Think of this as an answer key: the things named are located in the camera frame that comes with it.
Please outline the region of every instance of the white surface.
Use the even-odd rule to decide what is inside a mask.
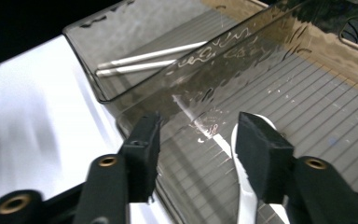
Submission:
[[[0,64],[0,197],[16,189],[57,195],[121,143],[63,36]],[[133,223],[169,222],[159,203],[131,209]]]

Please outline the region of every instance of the white rod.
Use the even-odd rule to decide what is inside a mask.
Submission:
[[[110,77],[114,75],[128,74],[128,73],[140,72],[140,71],[154,69],[154,68],[161,68],[170,65],[171,63],[174,62],[176,62],[176,60],[168,60],[168,61],[162,61],[157,63],[141,63],[141,64],[112,68],[112,69],[104,69],[104,70],[98,70],[96,72],[96,75],[98,77]]]
[[[177,53],[177,52],[181,52],[181,51],[185,51],[185,50],[189,50],[189,49],[196,49],[206,43],[207,43],[207,41],[203,41],[203,42],[199,42],[199,43],[195,43],[195,44],[189,44],[189,45],[176,47],[173,49],[164,49],[164,50],[141,54],[141,55],[137,55],[137,56],[133,56],[133,57],[129,57],[129,58],[119,59],[119,60],[115,60],[115,61],[112,61],[109,63],[100,63],[100,64],[98,64],[98,69],[107,69],[107,68],[112,68],[112,67],[123,66],[123,65],[126,65],[129,63],[138,63],[140,61],[144,61],[147,59],[153,59],[153,58],[157,58],[160,56],[169,55],[169,54],[173,54],[173,53]]]

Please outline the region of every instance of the clear plastic sheet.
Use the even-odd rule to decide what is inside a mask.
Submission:
[[[236,222],[227,152],[240,111],[269,118],[295,156],[331,162],[358,191],[358,46],[341,39],[353,17],[358,2],[282,1],[107,105],[125,135],[144,112],[162,114],[158,192],[176,221]]]

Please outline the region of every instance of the plastic tray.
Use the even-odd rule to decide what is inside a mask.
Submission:
[[[240,111],[272,120],[297,157],[330,161],[358,192],[353,18],[358,1],[280,2],[110,101],[125,135],[146,111],[165,118],[158,193],[175,221],[236,222],[240,190],[226,151]]]

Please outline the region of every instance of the dark background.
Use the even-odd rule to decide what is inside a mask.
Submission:
[[[0,0],[0,63],[119,0]]]

